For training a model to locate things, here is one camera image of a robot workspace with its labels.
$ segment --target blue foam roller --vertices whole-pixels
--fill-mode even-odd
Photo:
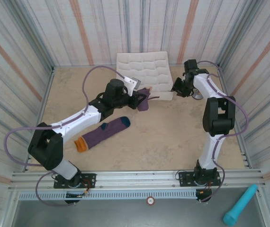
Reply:
[[[242,197],[239,199],[239,201],[235,204],[235,206],[225,214],[224,216],[224,223],[227,226],[233,226],[236,224],[239,215],[245,208],[245,206],[248,204],[248,202],[251,200],[251,198],[254,196],[257,190],[257,185],[253,184],[251,185],[245,193],[242,195]]]

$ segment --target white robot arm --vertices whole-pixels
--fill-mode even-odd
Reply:
[[[197,67],[195,59],[184,62],[184,68],[183,78],[176,79],[172,90],[176,91],[178,96],[188,97],[193,94],[193,89],[196,88],[207,100],[202,121],[203,128],[207,133],[207,140],[194,171],[192,173],[180,173],[180,185],[189,184],[189,186],[192,186],[192,183],[194,185],[205,185],[208,182],[213,183],[218,179],[220,180],[213,161],[217,161],[225,138],[224,135],[227,135],[234,127],[235,105],[223,97],[226,96],[223,92],[220,92],[221,95],[217,93],[220,89],[209,78],[206,69]],[[218,109],[223,110],[224,113],[218,113]]]
[[[105,92],[89,102],[87,108],[51,124],[51,126],[60,127],[52,130],[36,130],[28,148],[29,154],[45,169],[56,172],[71,181],[69,183],[71,187],[77,186],[80,171],[63,157],[64,143],[75,134],[112,115],[116,108],[129,106],[136,109],[146,98],[146,95],[134,91],[139,85],[140,81],[135,78],[124,77],[123,81],[112,79],[107,84]],[[48,125],[44,122],[38,125],[38,127],[46,126]]]
[[[198,74],[194,77],[193,85],[196,89],[200,91],[202,96],[207,100],[208,98],[215,97],[215,98],[222,98],[220,95],[217,94],[217,92],[214,91],[214,89],[207,83],[207,76],[208,74]],[[211,78],[208,78],[210,83],[213,85],[213,87],[220,91],[220,89],[216,86],[216,84],[211,80]],[[199,158],[199,164],[203,169],[214,169],[216,168],[216,165],[212,161],[212,154],[215,148],[216,141],[223,136],[224,134],[217,134],[214,136],[211,136],[210,133],[207,132],[207,140],[203,149],[203,153]],[[221,148],[221,145],[224,141],[225,137],[222,138],[219,141],[219,144],[215,151],[215,161],[217,162],[217,158],[219,155],[219,151]]]

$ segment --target white fabric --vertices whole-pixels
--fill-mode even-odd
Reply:
[[[117,71],[123,76],[141,81],[138,90],[152,87],[154,100],[172,100],[173,80],[166,51],[146,53],[117,53]]]

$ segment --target sock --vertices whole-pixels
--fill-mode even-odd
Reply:
[[[149,104],[148,104],[148,98],[150,96],[150,89],[140,89],[137,92],[145,94],[146,98],[138,105],[137,110],[139,111],[146,111],[149,109]]]
[[[128,128],[130,125],[131,122],[127,117],[119,117],[109,123],[103,123],[97,129],[82,135],[78,140],[74,141],[77,151],[84,152],[96,146],[103,140],[106,140],[116,133]]]

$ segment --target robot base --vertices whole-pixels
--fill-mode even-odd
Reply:
[[[57,175],[54,181],[54,188],[95,188],[96,174],[76,174],[71,180],[65,179],[61,175]]]
[[[221,183],[220,175],[217,168],[203,169],[199,161],[197,161],[194,171],[180,172],[179,183],[181,187],[196,187],[196,186],[219,186]]]

